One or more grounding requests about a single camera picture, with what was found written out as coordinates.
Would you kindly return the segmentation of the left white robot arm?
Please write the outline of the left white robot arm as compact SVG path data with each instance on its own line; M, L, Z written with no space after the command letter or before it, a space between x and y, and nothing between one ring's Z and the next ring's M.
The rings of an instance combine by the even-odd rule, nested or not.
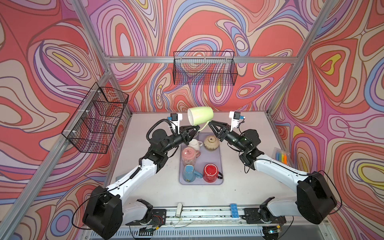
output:
M153 125L146 134L150 147L139 164L121 179L106 188L97 187L88 200L82 222L104 240L110 239L122 225L132 222L148 224L153 218L153 206L138 199L124 208L124 203L146 180L157 174L169 159L168 152L188 144L200 126L181 126L171 135Z

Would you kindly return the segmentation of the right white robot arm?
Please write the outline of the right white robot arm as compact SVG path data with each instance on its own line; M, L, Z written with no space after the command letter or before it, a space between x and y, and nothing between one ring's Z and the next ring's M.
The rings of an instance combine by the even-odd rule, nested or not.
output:
M294 197L265 200L259 210L263 221L298 216L318 225L337 207L336 197L321 173L299 171L264 154L258 149L261 139L257 130L248 129L238 134L223 122L211 121L208 125L219 141L226 141L239 151L245 167L274 178L296 193Z

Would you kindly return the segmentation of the red mug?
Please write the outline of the red mug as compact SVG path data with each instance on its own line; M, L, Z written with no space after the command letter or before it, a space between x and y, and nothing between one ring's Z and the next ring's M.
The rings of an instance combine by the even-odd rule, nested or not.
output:
M216 180L222 180L223 174L214 164L207 164L203 169L203 179L207 183L214 183Z

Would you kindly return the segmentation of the light green mug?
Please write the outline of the light green mug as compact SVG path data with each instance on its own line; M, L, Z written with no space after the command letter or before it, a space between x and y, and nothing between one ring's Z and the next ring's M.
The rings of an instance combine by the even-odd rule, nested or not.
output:
M204 126L198 130L198 132L201 132L213 119L214 112L211 107L194 107L188 109L187 115L191 126L199 127L204 124Z

